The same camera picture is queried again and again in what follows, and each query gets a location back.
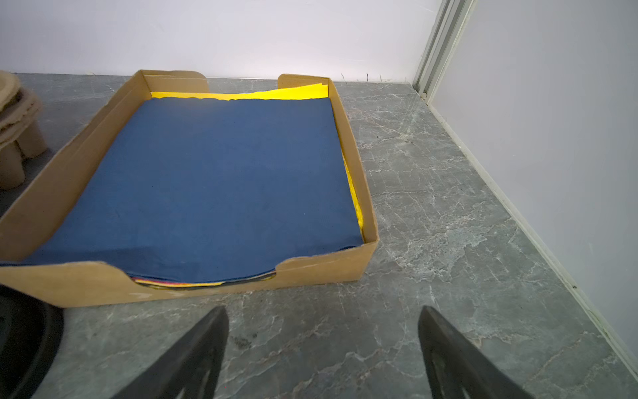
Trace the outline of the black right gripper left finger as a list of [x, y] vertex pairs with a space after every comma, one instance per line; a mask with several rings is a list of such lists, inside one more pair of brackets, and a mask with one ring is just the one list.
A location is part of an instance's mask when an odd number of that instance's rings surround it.
[[213, 308], [115, 398], [213, 398], [229, 337], [224, 306]]

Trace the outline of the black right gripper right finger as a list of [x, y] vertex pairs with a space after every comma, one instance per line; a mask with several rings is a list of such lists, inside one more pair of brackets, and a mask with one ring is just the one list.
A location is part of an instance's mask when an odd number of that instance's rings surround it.
[[422, 308], [418, 333], [433, 398], [530, 398], [437, 309]]

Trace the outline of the black coffee cup lid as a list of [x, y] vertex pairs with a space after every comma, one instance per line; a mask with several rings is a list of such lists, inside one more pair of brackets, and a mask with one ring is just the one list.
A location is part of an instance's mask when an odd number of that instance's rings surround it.
[[33, 396], [53, 365], [63, 331], [62, 309], [1, 287], [2, 398]]

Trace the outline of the cardboard napkin tray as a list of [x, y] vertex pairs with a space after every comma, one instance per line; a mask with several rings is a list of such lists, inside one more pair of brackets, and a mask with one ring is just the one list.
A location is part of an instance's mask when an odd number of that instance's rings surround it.
[[135, 283], [118, 268], [98, 261], [22, 265], [23, 258], [43, 244], [63, 222], [120, 129], [153, 92], [209, 91], [206, 77], [197, 71], [140, 70], [82, 132], [53, 156], [3, 214], [1, 253], [6, 265], [1, 269], [2, 285], [60, 308], [79, 308], [357, 281], [372, 260], [380, 235], [366, 173], [342, 99], [327, 77], [282, 74], [277, 80], [281, 89], [312, 84], [324, 84], [328, 88], [343, 154], [362, 211], [364, 242], [361, 246], [285, 260], [277, 266], [271, 279], [204, 289], [148, 288]]

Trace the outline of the blue napkin stack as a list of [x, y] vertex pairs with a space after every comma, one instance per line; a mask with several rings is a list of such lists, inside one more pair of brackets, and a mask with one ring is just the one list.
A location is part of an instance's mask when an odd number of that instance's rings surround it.
[[152, 99], [28, 264], [221, 283], [363, 244], [327, 98]]

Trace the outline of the stacked pulp cup carriers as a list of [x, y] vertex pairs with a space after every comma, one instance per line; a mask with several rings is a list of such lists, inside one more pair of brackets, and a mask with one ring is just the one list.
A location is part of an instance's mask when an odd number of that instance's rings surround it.
[[1, 190], [8, 191], [25, 181], [23, 161], [47, 150], [37, 116], [42, 103], [18, 77], [1, 71]]

